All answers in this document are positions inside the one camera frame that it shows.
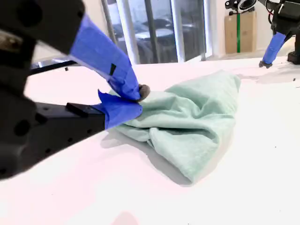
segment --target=window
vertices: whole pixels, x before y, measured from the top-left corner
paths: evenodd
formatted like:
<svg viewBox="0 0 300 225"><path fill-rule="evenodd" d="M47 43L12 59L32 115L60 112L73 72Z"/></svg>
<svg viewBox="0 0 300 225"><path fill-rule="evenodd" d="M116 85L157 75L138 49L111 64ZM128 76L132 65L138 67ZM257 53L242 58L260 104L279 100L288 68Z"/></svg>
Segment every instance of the window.
<svg viewBox="0 0 300 225"><path fill-rule="evenodd" d="M112 39L133 64L205 58L206 0L102 1L107 4L107 21L112 22Z"/></svg>

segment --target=cardboard box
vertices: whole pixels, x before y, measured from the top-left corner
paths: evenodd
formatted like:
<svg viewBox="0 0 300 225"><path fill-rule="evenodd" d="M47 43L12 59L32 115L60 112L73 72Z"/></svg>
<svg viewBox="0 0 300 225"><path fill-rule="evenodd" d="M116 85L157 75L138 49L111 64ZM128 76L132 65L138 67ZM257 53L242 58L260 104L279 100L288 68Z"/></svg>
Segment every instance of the cardboard box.
<svg viewBox="0 0 300 225"><path fill-rule="evenodd" d="M238 52L238 17L237 14L225 17L225 48L227 54ZM256 50L257 39L256 12L240 14L240 52Z"/></svg>

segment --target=blue painter's tape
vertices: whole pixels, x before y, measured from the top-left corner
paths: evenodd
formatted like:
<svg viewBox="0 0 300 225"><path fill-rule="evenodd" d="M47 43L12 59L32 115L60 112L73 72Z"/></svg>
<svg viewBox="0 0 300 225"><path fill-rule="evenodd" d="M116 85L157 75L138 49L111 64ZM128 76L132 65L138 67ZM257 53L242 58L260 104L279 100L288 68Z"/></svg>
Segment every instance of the blue painter's tape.
<svg viewBox="0 0 300 225"><path fill-rule="evenodd" d="M141 105L118 96L105 94L98 91L101 104L93 105L94 108L105 114L105 129L119 126L129 120L140 116L143 112Z"/></svg>
<svg viewBox="0 0 300 225"><path fill-rule="evenodd" d="M122 98L139 100L139 84L128 56L85 15L70 58L95 70Z"/></svg>
<svg viewBox="0 0 300 225"><path fill-rule="evenodd" d="M285 43L285 38L286 38L286 35L279 33L279 32L277 32L273 36L273 38L267 48L267 51L262 59L266 64L271 64L276 59L279 50Z"/></svg>

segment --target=table surface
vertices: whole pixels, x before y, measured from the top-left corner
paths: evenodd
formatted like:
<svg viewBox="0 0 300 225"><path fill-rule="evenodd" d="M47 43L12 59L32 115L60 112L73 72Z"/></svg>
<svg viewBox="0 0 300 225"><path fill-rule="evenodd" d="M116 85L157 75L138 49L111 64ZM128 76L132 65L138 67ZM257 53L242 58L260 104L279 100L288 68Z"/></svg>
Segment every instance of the table surface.
<svg viewBox="0 0 300 225"><path fill-rule="evenodd" d="M152 91L220 69L242 79L236 127L191 185L146 144L104 131L0 183L3 225L300 223L300 67L278 58L135 66ZM29 78L26 95L96 104L106 82L84 67Z"/></svg>

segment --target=crumpled towel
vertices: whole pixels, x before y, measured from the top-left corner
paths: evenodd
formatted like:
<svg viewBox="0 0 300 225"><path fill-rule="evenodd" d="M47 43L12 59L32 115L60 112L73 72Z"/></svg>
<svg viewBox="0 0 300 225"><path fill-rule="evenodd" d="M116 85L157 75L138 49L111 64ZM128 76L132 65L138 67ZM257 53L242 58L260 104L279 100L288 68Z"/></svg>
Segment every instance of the crumpled towel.
<svg viewBox="0 0 300 225"><path fill-rule="evenodd" d="M192 182L232 131L240 79L220 71L151 92L140 117L117 130L154 150Z"/></svg>

